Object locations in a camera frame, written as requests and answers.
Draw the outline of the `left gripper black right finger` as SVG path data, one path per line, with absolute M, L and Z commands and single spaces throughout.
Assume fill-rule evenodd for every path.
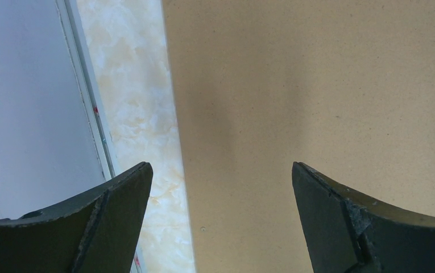
M 302 162 L 292 185 L 314 272 L 435 272 L 435 217 L 340 184 Z

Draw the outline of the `brown frame backing board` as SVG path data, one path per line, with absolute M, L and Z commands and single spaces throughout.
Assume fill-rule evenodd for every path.
M 164 1 L 198 272 L 311 272 L 304 162 L 435 216 L 435 1 Z

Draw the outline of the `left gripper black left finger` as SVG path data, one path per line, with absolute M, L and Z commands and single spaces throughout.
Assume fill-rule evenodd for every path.
M 141 162 L 21 218 L 0 220 L 0 272 L 130 272 L 151 191 Z

